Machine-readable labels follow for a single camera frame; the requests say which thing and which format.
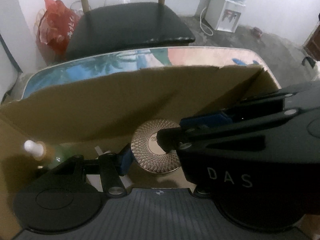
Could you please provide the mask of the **gold lid black jar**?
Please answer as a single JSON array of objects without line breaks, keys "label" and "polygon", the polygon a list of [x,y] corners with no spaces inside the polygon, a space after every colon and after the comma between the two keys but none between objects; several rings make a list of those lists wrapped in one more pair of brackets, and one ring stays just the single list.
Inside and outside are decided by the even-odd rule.
[{"label": "gold lid black jar", "polygon": [[141,124],[134,132],[131,150],[137,164],[154,174],[170,173],[181,164],[176,151],[165,152],[157,142],[161,129],[177,128],[178,124],[167,119],[154,119]]}]

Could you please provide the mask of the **green dropper bottle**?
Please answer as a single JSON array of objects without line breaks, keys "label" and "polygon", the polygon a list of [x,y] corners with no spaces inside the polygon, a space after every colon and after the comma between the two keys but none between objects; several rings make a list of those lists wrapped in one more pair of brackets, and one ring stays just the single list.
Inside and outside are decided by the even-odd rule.
[{"label": "green dropper bottle", "polygon": [[61,145],[51,145],[42,141],[27,140],[24,142],[23,148],[43,167],[50,170],[75,155],[69,148]]}]

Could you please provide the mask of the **brown cardboard box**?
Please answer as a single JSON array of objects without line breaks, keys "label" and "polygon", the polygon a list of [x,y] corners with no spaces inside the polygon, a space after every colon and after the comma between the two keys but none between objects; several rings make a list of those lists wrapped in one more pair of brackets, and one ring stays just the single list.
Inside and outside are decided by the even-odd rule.
[{"label": "brown cardboard box", "polygon": [[255,232],[227,220],[196,194],[182,167],[154,174],[134,156],[121,177],[127,195],[38,194],[50,169],[23,148],[27,140],[61,145],[86,160],[131,147],[146,121],[180,126],[253,96],[275,92],[269,72],[248,67],[163,67],[120,72],[40,90],[1,107],[1,239],[318,239],[319,214],[279,232]]}]

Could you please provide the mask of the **brown wooden door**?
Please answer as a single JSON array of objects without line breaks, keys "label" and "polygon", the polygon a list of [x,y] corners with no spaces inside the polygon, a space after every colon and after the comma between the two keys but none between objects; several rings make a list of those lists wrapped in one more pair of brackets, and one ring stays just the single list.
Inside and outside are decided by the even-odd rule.
[{"label": "brown wooden door", "polygon": [[320,37],[319,37],[319,24],[315,28],[314,32],[311,34],[307,40],[304,50],[308,55],[313,57],[316,61],[319,61],[320,57]]}]

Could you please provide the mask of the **wooden chair black seat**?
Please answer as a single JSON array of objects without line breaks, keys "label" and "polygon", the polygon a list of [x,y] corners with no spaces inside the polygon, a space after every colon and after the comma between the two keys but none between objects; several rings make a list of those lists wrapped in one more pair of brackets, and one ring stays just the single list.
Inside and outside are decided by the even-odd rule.
[{"label": "wooden chair black seat", "polygon": [[93,10],[88,0],[81,0],[81,4],[84,15],[68,43],[68,61],[122,50],[188,46],[195,41],[191,30],[165,5],[165,0]]}]

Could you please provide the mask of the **white water dispenser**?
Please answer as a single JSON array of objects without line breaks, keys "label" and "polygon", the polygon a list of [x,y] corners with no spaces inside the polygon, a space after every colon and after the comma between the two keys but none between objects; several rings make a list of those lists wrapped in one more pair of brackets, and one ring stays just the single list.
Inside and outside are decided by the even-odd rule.
[{"label": "white water dispenser", "polygon": [[245,4],[233,0],[210,0],[204,19],[216,31],[234,33]]}]

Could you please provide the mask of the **red plastic bag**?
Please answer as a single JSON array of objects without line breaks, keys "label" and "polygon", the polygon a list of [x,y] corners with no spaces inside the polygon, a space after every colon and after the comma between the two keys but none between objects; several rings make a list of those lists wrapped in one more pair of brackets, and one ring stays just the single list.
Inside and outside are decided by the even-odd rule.
[{"label": "red plastic bag", "polygon": [[44,0],[46,10],[40,19],[37,38],[58,55],[65,55],[80,17],[61,0]]}]

